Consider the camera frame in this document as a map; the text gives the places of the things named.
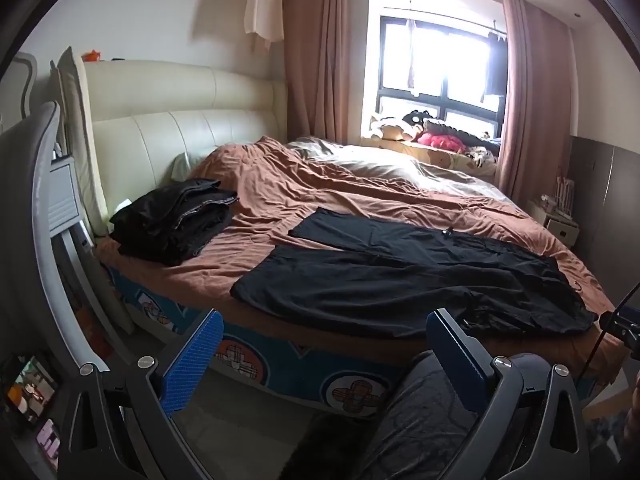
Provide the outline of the black pants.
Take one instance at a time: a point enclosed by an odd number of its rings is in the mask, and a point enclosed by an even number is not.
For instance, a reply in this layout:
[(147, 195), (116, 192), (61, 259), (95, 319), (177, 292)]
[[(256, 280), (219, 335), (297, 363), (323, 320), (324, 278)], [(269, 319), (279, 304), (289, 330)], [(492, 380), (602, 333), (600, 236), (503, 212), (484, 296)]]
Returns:
[(596, 320), (550, 257), (453, 229), (320, 208), (239, 278), (239, 302), (301, 326), (375, 339), (414, 338), (445, 309), (470, 335), (579, 335)]

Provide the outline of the person's dark trousers leg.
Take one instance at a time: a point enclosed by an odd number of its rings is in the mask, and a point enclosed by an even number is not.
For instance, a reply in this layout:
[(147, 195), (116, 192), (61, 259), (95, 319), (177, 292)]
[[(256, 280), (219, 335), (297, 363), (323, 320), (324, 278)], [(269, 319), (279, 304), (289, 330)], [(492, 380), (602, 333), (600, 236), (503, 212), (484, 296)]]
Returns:
[[(542, 387), (551, 368), (547, 361), (528, 353), (511, 359), (527, 387)], [(539, 416), (536, 402), (516, 410), (501, 443), (501, 456), (491, 463), (487, 479), (498, 479), (528, 460), (526, 446), (535, 442)], [(463, 406), (434, 353), (421, 354), (388, 404), (356, 479), (437, 479), (476, 418)]]

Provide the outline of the white bedside table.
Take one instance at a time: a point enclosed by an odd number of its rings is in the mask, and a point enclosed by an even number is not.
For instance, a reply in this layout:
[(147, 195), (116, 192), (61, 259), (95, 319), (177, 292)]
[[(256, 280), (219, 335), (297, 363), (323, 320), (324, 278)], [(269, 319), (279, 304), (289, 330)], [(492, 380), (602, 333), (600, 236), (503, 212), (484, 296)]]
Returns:
[(573, 219), (575, 182), (557, 177), (554, 195), (542, 194), (527, 202), (527, 213), (562, 242), (573, 248), (579, 235), (578, 223)]

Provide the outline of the phone with lit screen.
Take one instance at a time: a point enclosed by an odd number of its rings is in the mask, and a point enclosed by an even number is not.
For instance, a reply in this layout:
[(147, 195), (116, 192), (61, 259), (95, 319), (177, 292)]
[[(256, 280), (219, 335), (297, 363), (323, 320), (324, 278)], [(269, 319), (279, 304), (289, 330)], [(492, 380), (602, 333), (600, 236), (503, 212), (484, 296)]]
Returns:
[(28, 428), (34, 428), (58, 392), (58, 378), (39, 356), (19, 356), (8, 370), (3, 399)]

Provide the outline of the stack of folded black clothes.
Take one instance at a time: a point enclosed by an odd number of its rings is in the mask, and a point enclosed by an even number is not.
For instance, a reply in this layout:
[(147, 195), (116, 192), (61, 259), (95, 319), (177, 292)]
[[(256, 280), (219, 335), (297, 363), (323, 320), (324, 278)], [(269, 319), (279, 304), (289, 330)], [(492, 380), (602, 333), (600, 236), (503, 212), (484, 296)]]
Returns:
[(111, 238), (123, 256), (178, 266), (230, 224), (237, 200), (237, 192), (214, 179), (168, 184), (115, 212)]

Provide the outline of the pink right curtain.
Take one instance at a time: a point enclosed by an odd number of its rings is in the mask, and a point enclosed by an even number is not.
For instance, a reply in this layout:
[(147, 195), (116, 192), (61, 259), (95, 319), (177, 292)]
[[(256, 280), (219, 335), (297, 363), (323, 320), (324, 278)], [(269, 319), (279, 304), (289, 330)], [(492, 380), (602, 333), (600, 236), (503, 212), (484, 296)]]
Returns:
[(508, 46), (506, 119), (496, 185), (524, 207), (566, 175), (577, 110), (567, 24), (526, 0), (502, 0)]

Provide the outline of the pink curtain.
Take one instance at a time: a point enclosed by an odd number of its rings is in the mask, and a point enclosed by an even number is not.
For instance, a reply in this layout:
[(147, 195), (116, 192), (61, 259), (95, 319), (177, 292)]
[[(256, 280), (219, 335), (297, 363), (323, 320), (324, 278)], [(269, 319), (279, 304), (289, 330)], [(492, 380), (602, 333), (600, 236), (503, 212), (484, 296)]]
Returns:
[(526, 0), (502, 0), (508, 46), (506, 119), (496, 185), (524, 207), (566, 175), (577, 110), (567, 24)]
[(288, 135), (347, 141), (348, 0), (283, 0)]

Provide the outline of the pile of toys on sill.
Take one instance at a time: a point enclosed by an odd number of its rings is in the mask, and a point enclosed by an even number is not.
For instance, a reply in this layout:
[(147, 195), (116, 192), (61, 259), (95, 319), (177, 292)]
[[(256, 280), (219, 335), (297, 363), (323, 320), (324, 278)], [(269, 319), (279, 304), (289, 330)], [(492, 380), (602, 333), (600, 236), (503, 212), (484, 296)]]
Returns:
[(369, 139), (400, 143), (406, 148), (430, 148), (465, 156), (477, 167), (498, 162), (500, 142), (487, 133), (474, 136), (447, 125), (426, 110), (413, 110), (402, 117), (374, 114), (370, 119)]

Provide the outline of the cream leather headboard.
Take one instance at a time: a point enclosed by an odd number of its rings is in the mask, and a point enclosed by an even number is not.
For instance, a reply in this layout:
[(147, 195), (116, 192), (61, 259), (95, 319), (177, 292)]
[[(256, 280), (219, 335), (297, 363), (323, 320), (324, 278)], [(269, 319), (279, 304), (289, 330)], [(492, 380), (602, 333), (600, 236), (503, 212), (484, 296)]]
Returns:
[(94, 62), (85, 69), (108, 220), (125, 200), (168, 183), (182, 154), (263, 136), (286, 139), (282, 81), (169, 62)]

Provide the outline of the black framed window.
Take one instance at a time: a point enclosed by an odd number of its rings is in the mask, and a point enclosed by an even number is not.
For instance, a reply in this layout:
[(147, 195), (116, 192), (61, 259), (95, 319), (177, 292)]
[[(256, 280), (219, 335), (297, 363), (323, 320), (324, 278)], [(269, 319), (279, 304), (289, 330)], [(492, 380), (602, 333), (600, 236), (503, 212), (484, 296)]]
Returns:
[(385, 117), (427, 112), (474, 136), (498, 139), (506, 114), (507, 46), (506, 34), (480, 24), (384, 15), (375, 109)]

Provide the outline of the white hanging garment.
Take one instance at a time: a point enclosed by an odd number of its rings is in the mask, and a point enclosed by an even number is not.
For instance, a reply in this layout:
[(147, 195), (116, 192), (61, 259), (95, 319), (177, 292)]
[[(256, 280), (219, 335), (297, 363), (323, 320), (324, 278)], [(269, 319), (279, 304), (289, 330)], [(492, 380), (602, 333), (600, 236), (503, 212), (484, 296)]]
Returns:
[(267, 52), (284, 39), (283, 0), (247, 0), (244, 30), (253, 38), (253, 50)]

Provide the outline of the pink left curtain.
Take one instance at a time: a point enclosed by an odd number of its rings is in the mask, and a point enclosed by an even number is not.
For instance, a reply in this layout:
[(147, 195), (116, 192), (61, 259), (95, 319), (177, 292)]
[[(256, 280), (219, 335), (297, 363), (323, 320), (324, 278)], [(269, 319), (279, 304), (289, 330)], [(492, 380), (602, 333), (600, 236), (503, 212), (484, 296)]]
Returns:
[(283, 0), (288, 135), (347, 141), (348, 0)]

